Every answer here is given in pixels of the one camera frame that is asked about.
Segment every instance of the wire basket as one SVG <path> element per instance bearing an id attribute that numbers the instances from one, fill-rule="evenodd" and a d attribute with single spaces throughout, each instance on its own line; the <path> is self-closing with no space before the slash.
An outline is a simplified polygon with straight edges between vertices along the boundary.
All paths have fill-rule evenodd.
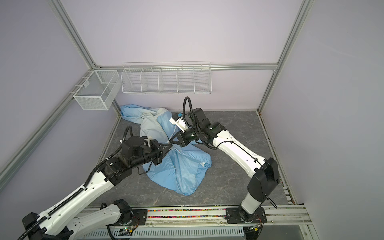
<path id="1" fill-rule="evenodd" d="M 126 67 L 121 73 L 122 91 L 127 94 L 211 93 L 209 64 L 152 65 Z"/>
<path id="2" fill-rule="evenodd" d="M 120 90 L 117 71 L 93 70 L 73 97 L 84 110 L 108 110 Z"/>

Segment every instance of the lavender wall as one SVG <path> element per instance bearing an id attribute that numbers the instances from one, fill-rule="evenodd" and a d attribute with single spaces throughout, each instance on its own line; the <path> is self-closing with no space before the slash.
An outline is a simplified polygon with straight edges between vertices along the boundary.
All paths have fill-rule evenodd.
<path id="1" fill-rule="evenodd" d="M 320 239 L 382 239 L 383 12 L 316 1 L 262 112 Z"/>
<path id="2" fill-rule="evenodd" d="M 0 167 L 71 91 L 87 67 L 43 1 L 0 7 Z M 22 218 L 80 186 L 96 165 L 116 112 L 69 109 L 0 193 L 1 239 L 17 239 Z"/>
<path id="3" fill-rule="evenodd" d="M 275 63 L 302 0 L 63 0 L 97 64 L 210 61 Z M 271 71 L 212 72 L 212 94 L 193 95 L 204 109 L 256 109 Z M 119 93 L 119 104 L 180 109 L 185 95 Z"/>
<path id="4" fill-rule="evenodd" d="M 0 168 L 88 70 L 48 4 L 0 7 Z"/>
<path id="5" fill-rule="evenodd" d="M 84 183 L 96 166 L 116 112 L 71 106 L 0 193 L 2 239 L 17 239 L 22 218 L 40 213 Z"/>

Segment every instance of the black mounting plate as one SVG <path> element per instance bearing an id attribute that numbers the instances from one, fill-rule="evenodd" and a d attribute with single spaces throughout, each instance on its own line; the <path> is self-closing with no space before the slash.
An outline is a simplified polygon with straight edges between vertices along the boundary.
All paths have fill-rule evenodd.
<path id="1" fill-rule="evenodd" d="M 136 226 L 137 221 L 138 221 L 137 218 L 140 219 L 139 225 L 145 225 L 145 221 L 147 220 L 148 210 L 147 209 L 132 209 L 132 212 L 133 212 L 132 221 L 130 223 L 128 223 L 128 225 Z M 113 226 L 120 226 L 120 224 L 118 224 L 118 223 L 114 223 L 112 225 Z"/>
<path id="2" fill-rule="evenodd" d="M 243 221 L 240 220 L 240 215 L 239 215 L 239 208 L 238 207 L 227 207 L 225 209 L 225 219 L 227 220 L 227 223 L 229 224 L 234 224 L 234 223 L 244 223 Z M 265 211 L 264 208 L 259 207 L 256 209 L 254 212 L 255 218 L 251 221 L 251 223 L 260 223 L 259 218 L 262 220 L 262 223 L 266 223 L 266 216 L 265 216 Z"/>

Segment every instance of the metal grate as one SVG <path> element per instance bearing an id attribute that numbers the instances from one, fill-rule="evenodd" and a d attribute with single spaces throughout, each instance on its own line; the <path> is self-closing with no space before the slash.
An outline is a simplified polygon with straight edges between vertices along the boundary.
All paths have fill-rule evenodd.
<path id="1" fill-rule="evenodd" d="M 117 71 L 94 70 L 73 97 L 84 110 L 108 110 L 120 89 Z"/>
<path id="2" fill-rule="evenodd" d="M 201 237 L 243 237 L 243 227 L 169 227 L 138 228 L 132 236 L 119 236 L 120 228 L 112 230 L 115 238 L 201 238 Z M 98 229 L 88 233 L 83 239 L 108 239 L 106 229 Z"/>
<path id="3" fill-rule="evenodd" d="M 211 93 L 209 65 L 185 67 L 125 67 L 121 73 L 122 91 L 127 94 L 146 93 Z"/>

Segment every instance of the vent grille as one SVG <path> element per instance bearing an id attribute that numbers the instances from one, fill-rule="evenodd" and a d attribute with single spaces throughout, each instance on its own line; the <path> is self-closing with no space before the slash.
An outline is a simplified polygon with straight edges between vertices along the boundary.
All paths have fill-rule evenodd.
<path id="1" fill-rule="evenodd" d="M 127 94 L 211 93 L 210 65 L 124 67 L 122 91 Z"/>
<path id="2" fill-rule="evenodd" d="M 115 238 L 200 238 L 200 237 L 243 237 L 242 227 L 169 227 L 138 228 L 132 236 L 119 236 L 120 228 L 112 230 Z M 83 239 L 109 239 L 106 229 L 98 229 L 88 233 Z"/>

